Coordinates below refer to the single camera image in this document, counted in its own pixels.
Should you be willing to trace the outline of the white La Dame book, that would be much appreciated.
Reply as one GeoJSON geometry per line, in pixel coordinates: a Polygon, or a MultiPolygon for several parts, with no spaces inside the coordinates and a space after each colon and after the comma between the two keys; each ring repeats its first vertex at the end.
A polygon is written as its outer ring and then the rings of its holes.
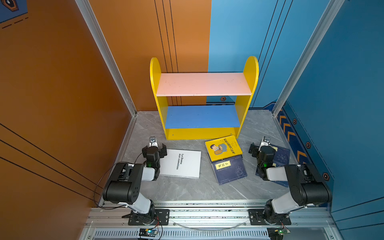
{"type": "Polygon", "coordinates": [[[160,176],[199,179],[201,151],[167,149],[160,159],[160,176]]]}

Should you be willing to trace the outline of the left aluminium corner post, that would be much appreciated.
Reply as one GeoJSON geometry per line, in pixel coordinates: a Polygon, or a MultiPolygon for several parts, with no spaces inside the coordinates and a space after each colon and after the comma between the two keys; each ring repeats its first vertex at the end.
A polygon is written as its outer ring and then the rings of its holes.
{"type": "Polygon", "coordinates": [[[137,109],[122,77],[119,67],[114,59],[111,49],[107,43],[104,33],[100,27],[97,17],[92,9],[91,3],[86,0],[75,0],[83,19],[85,20],[90,33],[107,65],[115,84],[133,117],[137,116],[137,109]]]}

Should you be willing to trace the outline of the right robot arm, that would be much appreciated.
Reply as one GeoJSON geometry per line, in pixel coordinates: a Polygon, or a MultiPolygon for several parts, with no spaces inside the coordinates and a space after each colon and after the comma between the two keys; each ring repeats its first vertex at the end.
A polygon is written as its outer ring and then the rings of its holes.
{"type": "Polygon", "coordinates": [[[321,205],[332,201],[332,193],[314,165],[284,165],[275,167],[276,150],[264,142],[250,145],[249,153],[257,158],[256,174],[264,181],[287,182],[289,192],[268,200],[261,216],[270,224],[280,221],[289,213],[308,205],[321,205]]]}

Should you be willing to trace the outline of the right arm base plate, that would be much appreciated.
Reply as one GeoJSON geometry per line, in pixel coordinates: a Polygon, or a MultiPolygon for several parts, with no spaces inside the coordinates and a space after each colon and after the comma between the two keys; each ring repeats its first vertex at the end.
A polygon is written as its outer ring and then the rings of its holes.
{"type": "Polygon", "coordinates": [[[249,220],[252,226],[277,226],[292,224],[288,214],[276,214],[275,212],[266,212],[264,209],[249,209],[249,220]]]}

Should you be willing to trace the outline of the navy book yellow label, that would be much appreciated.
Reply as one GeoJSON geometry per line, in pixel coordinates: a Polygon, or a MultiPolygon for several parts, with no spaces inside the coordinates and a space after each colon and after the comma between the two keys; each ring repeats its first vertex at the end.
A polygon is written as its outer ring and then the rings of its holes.
{"type": "Polygon", "coordinates": [[[212,162],[212,167],[219,186],[248,176],[242,155],[212,162]]]}

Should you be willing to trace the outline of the yellow pink blue bookshelf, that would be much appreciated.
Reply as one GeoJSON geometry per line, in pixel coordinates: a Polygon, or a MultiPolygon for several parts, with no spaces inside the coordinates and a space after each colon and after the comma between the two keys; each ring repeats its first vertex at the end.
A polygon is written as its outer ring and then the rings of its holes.
{"type": "Polygon", "coordinates": [[[250,56],[241,73],[162,73],[152,58],[150,81],[167,140],[210,140],[240,135],[259,80],[250,56]],[[170,106],[170,97],[235,96],[233,105],[170,106]]]}

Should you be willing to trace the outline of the left green circuit board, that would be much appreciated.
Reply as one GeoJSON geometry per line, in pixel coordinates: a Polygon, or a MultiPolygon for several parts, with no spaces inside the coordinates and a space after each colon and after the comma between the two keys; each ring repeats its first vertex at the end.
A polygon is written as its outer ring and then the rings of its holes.
{"type": "Polygon", "coordinates": [[[160,232],[158,229],[140,229],[139,239],[153,240],[159,237],[160,232]]]}

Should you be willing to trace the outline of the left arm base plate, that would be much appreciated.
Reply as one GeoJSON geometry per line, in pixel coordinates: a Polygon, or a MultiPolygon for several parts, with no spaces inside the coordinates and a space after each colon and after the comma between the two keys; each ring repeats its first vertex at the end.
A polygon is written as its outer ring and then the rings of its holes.
{"type": "Polygon", "coordinates": [[[148,214],[138,214],[131,211],[128,225],[129,226],[167,226],[170,220],[169,209],[155,209],[148,214]]]}

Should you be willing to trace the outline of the aluminium corner post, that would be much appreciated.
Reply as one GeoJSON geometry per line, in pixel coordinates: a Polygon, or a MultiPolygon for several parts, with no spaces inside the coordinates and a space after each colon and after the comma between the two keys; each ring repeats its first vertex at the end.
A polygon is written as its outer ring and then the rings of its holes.
{"type": "Polygon", "coordinates": [[[137,116],[137,109],[122,77],[119,67],[114,59],[111,49],[107,43],[104,33],[100,27],[97,17],[92,9],[91,3],[86,0],[75,0],[83,19],[85,20],[90,33],[107,65],[115,84],[133,117],[137,116]]]}
{"type": "Polygon", "coordinates": [[[274,117],[277,117],[280,110],[282,110],[284,103],[287,101],[289,95],[300,79],[302,73],[310,62],[312,56],[323,40],[325,34],[327,33],[329,27],[331,26],[344,2],[345,0],[329,1],[297,64],[295,65],[290,77],[288,78],[278,100],[276,101],[276,104],[272,110],[274,117]]]}

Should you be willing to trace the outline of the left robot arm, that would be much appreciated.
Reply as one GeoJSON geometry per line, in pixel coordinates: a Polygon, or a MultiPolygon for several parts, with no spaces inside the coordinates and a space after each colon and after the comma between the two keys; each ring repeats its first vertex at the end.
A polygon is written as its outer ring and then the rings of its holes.
{"type": "Polygon", "coordinates": [[[132,210],[140,217],[153,219],[155,207],[152,200],[140,193],[142,182],[156,181],[161,172],[160,159],[167,156],[167,146],[153,142],[142,149],[146,159],[143,164],[119,162],[103,190],[103,200],[119,204],[132,210]]]}

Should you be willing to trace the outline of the right aluminium corner post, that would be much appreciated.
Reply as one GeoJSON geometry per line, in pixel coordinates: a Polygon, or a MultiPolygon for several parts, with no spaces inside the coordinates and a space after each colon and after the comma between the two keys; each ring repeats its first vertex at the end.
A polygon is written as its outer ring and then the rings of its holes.
{"type": "Polygon", "coordinates": [[[280,110],[282,110],[284,103],[287,101],[289,95],[300,79],[302,73],[310,62],[312,56],[323,40],[325,34],[327,33],[329,27],[331,26],[344,2],[345,0],[329,1],[297,64],[295,65],[290,77],[288,78],[278,100],[276,101],[276,104],[272,110],[274,117],[277,117],[280,110]]]}

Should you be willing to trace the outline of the yellow cartoon cover book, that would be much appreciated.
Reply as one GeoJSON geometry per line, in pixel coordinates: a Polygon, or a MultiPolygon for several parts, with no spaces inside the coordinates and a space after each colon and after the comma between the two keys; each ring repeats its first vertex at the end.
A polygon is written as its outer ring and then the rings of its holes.
{"type": "Polygon", "coordinates": [[[205,146],[211,162],[221,161],[243,154],[235,136],[210,140],[205,142],[205,146]]]}

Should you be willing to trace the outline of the navy book right front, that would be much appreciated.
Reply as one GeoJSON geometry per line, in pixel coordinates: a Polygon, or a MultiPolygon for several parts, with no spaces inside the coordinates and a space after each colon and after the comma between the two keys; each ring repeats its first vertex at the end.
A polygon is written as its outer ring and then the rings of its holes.
{"type": "MultiPolygon", "coordinates": [[[[283,167],[285,165],[288,165],[290,161],[290,150],[283,147],[276,146],[276,145],[270,145],[270,146],[276,150],[276,154],[273,160],[274,164],[272,168],[283,167]]],[[[264,181],[268,181],[267,169],[263,171],[257,171],[256,169],[256,176],[259,176],[264,181]]]]}

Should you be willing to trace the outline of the aluminium frame rail front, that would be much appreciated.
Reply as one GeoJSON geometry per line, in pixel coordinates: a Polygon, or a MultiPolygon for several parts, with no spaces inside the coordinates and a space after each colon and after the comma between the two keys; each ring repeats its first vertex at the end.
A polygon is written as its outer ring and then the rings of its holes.
{"type": "Polygon", "coordinates": [[[158,201],[155,209],[169,209],[167,226],[129,226],[125,208],[91,209],[81,240],[144,240],[140,229],[158,229],[154,240],[270,240],[268,228],[290,233],[284,240],[343,239],[327,207],[307,207],[291,213],[292,224],[252,226],[249,209],[263,209],[266,200],[158,201]]]}

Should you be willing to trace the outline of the right green circuit board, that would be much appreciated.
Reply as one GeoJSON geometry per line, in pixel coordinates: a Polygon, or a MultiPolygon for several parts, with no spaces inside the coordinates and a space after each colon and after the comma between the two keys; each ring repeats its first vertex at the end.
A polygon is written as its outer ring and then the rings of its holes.
{"type": "Polygon", "coordinates": [[[268,228],[268,236],[271,240],[283,240],[284,236],[290,232],[284,229],[272,229],[268,228]]]}

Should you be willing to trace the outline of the green circuit board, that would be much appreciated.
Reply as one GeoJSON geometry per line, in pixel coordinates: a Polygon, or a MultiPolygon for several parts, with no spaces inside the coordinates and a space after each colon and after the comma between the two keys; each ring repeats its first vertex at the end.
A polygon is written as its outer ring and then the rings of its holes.
{"type": "Polygon", "coordinates": [[[139,239],[153,240],[159,237],[160,232],[158,229],[140,229],[139,239]]]}
{"type": "Polygon", "coordinates": [[[271,240],[283,240],[284,236],[290,232],[284,229],[272,229],[268,228],[268,236],[271,240]]]}

